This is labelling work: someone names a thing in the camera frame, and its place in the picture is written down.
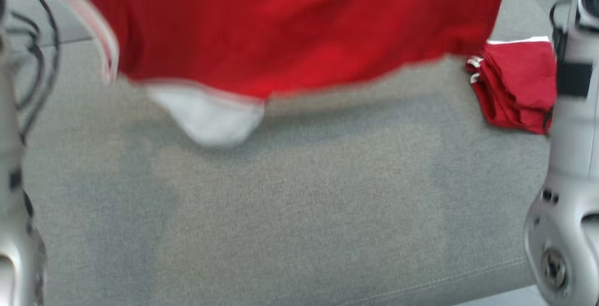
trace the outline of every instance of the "red shirt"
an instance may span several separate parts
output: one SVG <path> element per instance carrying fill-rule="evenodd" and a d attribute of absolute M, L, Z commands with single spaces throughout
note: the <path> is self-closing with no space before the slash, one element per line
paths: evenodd
<path fill-rule="evenodd" d="M 266 99 L 476 54 L 501 0 L 91 0 L 133 82 L 196 80 Z"/>

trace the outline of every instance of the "screw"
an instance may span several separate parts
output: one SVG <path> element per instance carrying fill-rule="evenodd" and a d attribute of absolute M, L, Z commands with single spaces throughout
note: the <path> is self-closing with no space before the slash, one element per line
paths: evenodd
<path fill-rule="evenodd" d="M 545 251 L 541 259 L 545 269 L 545 282 L 554 291 L 562 290 L 568 282 L 568 274 L 561 253 L 554 249 Z"/>

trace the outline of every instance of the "red towel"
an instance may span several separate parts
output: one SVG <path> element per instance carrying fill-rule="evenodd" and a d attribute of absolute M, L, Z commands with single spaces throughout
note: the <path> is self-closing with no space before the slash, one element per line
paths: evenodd
<path fill-rule="evenodd" d="M 546 37 L 489 43 L 466 68 L 485 119 L 502 128 L 547 133 L 556 92 L 556 59 Z"/>
<path fill-rule="evenodd" d="M 472 55 L 501 0 L 90 0 L 133 82 L 192 80 L 267 99 Z"/>

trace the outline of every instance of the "white trim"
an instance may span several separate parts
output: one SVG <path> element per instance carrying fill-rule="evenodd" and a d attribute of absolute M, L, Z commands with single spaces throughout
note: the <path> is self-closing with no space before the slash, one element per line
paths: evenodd
<path fill-rule="evenodd" d="M 481 63 L 484 61 L 485 59 L 483 57 L 478 57 L 478 56 L 474 56 L 471 59 L 468 59 L 466 61 L 466 64 L 471 65 L 473 68 L 475 69 L 480 69 L 481 68 Z"/>
<path fill-rule="evenodd" d="M 488 40 L 487 41 L 489 44 L 492 45 L 497 45 L 497 44 L 512 44 L 512 43 L 528 43 L 528 42 L 551 42 L 549 40 L 548 36 L 542 36 L 542 37 L 530 37 L 527 39 L 520 39 L 520 40 L 512 40 L 511 42 L 503 42 L 501 40 Z"/>
<path fill-rule="evenodd" d="M 470 77 L 470 84 L 475 84 L 479 81 L 479 77 L 481 76 L 481 72 L 475 73 Z"/>

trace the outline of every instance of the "red fabric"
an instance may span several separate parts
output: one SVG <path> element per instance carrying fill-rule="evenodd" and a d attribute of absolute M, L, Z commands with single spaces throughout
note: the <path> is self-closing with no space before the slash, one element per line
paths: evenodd
<path fill-rule="evenodd" d="M 133 81 L 186 78 L 267 98 L 478 52 L 501 0 L 91 0 Z"/>
<path fill-rule="evenodd" d="M 556 60 L 548 42 L 488 44 L 478 81 L 472 84 L 485 119 L 502 128 L 545 134 L 543 121 L 556 92 Z"/>

